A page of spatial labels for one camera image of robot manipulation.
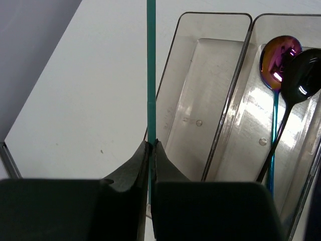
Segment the black spoon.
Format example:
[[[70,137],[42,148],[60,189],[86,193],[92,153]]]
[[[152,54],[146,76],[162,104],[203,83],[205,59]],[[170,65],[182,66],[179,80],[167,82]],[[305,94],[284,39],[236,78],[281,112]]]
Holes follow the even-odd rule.
[[[308,100],[320,90],[320,49],[302,51],[289,63],[281,83],[281,95],[285,102],[285,112],[276,139],[261,168],[256,182],[262,182],[271,163],[276,147],[281,139],[294,105]]]

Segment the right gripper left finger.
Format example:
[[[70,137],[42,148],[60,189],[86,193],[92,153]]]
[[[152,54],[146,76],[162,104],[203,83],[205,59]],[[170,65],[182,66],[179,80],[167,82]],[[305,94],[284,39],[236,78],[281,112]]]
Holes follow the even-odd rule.
[[[101,179],[1,181],[1,240],[143,240],[150,145]]]

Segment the gold spoon purple handle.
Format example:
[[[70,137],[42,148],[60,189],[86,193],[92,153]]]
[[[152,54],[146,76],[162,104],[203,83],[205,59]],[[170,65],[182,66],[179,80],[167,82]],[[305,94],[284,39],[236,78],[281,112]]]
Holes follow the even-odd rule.
[[[302,52],[299,40],[293,36],[283,35],[270,40],[260,54],[259,72],[262,82],[273,93],[273,109],[271,123],[271,145],[269,154],[257,178],[261,182],[267,175],[266,187],[274,194],[274,169],[275,169],[275,149],[287,124],[290,109],[286,108],[281,125],[278,127],[278,106],[281,84],[284,79],[284,71],[289,63]]]

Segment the teal chopstick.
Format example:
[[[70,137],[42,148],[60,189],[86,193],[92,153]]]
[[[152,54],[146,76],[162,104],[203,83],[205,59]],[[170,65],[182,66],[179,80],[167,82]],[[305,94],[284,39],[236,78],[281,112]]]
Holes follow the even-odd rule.
[[[156,1],[146,1],[147,16],[147,141],[156,141]]]

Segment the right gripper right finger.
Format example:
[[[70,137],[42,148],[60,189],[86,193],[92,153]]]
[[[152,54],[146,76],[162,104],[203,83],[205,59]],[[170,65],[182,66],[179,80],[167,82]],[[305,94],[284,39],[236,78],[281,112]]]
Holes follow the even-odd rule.
[[[151,214],[156,240],[285,240],[268,190],[256,182],[194,182],[156,141]]]

